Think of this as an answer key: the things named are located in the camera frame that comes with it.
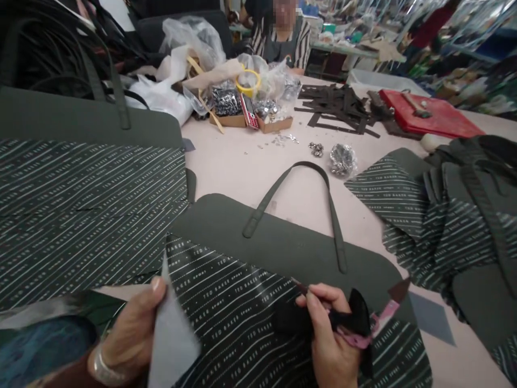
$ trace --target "red cutting board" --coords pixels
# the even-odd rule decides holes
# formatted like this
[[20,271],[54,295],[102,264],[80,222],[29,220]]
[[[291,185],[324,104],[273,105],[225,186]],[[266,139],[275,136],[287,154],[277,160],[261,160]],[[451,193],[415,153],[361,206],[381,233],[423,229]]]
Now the red cutting board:
[[402,93],[383,89],[379,95],[388,107],[395,108],[395,120],[406,132],[464,138],[485,134],[447,101],[412,94],[417,104],[425,101],[425,109],[432,113],[432,117],[422,119],[413,114],[413,107]]

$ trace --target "table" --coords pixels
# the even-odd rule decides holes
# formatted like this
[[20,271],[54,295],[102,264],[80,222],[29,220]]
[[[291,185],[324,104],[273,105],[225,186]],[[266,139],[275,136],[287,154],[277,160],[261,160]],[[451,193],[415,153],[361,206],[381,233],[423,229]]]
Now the table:
[[320,41],[311,42],[311,49],[322,50],[327,52],[334,52],[343,55],[355,55],[359,57],[365,58],[373,58],[377,59],[379,57],[378,51],[370,51],[370,50],[362,50],[357,47],[350,47],[345,45],[333,45],[328,43],[323,43]]
[[456,45],[456,44],[447,44],[446,45],[446,48],[447,49],[450,49],[452,51],[459,51],[463,54],[467,54],[469,56],[471,56],[472,58],[476,59],[476,60],[479,60],[481,62],[486,62],[490,65],[495,65],[496,63],[499,62],[499,60],[497,60],[496,58],[492,58],[492,57],[488,57],[486,55],[483,55],[483,54],[479,54],[469,48],[466,48],[466,47],[463,47],[463,46],[460,46],[460,45]]
[[[329,85],[330,82],[304,77],[306,85]],[[358,96],[366,96],[366,89],[354,86]],[[517,141],[515,122],[464,112],[470,120],[488,134],[497,134]],[[374,131],[381,135],[375,139],[368,135],[353,135],[338,131],[310,128],[310,113],[296,112],[293,125],[282,131],[292,134],[299,144],[286,140],[285,147],[271,142],[275,134],[242,128],[226,128],[221,134],[216,126],[190,119],[182,128],[184,138],[192,140],[196,150],[186,154],[186,164],[197,175],[196,199],[209,193],[221,193],[251,207],[257,207],[264,194],[277,178],[293,163],[308,160],[326,170],[328,154],[315,158],[310,154],[310,142],[321,143],[325,152],[336,143],[352,146],[359,171],[367,169],[382,156],[400,147],[406,147],[425,156],[426,152],[416,141],[389,136],[380,123]],[[407,272],[396,264],[396,258],[382,244],[382,222],[343,185],[343,180],[329,174],[330,188],[343,232],[349,243],[382,254],[397,266],[402,276]],[[291,172],[275,194],[267,212],[289,222],[332,236],[326,187],[317,172],[298,168]],[[124,288],[104,287],[103,292],[127,299],[145,286]],[[443,306],[456,341],[452,347],[425,332],[422,338],[433,370],[434,387],[485,388],[511,387],[508,380],[490,358],[488,352],[469,326],[460,323],[440,295],[411,285],[411,291],[425,296]]]

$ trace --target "chair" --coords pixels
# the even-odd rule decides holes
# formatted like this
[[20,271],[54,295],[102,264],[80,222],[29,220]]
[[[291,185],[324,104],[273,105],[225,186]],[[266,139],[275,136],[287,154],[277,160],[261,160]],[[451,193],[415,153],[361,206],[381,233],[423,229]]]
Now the chair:
[[160,49],[163,39],[165,38],[165,33],[162,28],[164,20],[168,18],[180,19],[183,16],[199,16],[205,18],[219,33],[226,58],[232,57],[232,33],[230,32],[226,15],[221,10],[178,13],[139,20],[135,26],[136,31],[147,50],[149,52],[158,52]]
[[137,19],[147,19],[177,13],[220,10],[221,4],[220,0],[129,0],[129,7],[135,12]]

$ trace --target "hammer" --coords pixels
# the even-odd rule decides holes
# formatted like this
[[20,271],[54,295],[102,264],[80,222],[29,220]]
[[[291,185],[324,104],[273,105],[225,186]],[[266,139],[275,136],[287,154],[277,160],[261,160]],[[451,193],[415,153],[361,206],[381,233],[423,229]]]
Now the hammer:
[[413,109],[415,110],[413,112],[413,114],[417,117],[421,117],[423,119],[428,119],[429,117],[432,117],[432,114],[431,112],[429,112],[428,110],[425,110],[424,108],[422,108],[419,104],[417,104],[415,102],[415,100],[413,100],[413,97],[411,97],[411,94],[409,93],[402,93],[402,95],[404,96],[404,98],[406,99],[406,101],[413,107]]

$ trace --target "striped fabric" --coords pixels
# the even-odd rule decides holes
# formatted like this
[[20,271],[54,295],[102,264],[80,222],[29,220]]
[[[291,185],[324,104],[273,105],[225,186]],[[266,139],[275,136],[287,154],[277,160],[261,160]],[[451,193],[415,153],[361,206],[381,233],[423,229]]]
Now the striped fabric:
[[517,333],[495,348],[491,355],[508,380],[515,384],[517,382],[517,362],[515,362],[517,359]]
[[[255,29],[255,33],[251,38],[251,50],[259,57],[264,55],[264,47],[266,45],[266,39],[262,37],[263,28],[264,18],[262,18],[260,25]],[[275,27],[273,27],[271,40],[276,41],[277,39],[277,33]],[[311,26],[305,19],[302,21],[302,28],[300,28],[300,33],[296,39],[295,56],[292,59],[293,67],[305,69],[309,61],[309,54],[311,53]],[[293,36],[291,33],[287,41],[292,40]]]
[[182,149],[0,142],[0,310],[131,280],[187,209]]
[[[427,201],[425,187],[387,156],[346,187],[385,222],[383,244],[411,275],[413,284],[438,292],[466,322],[452,292],[454,277],[469,268],[497,263],[491,231],[479,208],[449,198],[447,179],[441,198]],[[497,212],[510,259],[517,259],[517,217]],[[517,382],[516,336],[489,349],[503,373]]]
[[[316,386],[310,342],[278,335],[271,326],[274,304],[292,303],[299,295],[291,279],[179,236],[167,241],[174,291],[202,343],[201,356],[176,387]],[[375,339],[373,355],[375,379],[360,376],[360,387],[432,385],[416,326],[390,321]]]

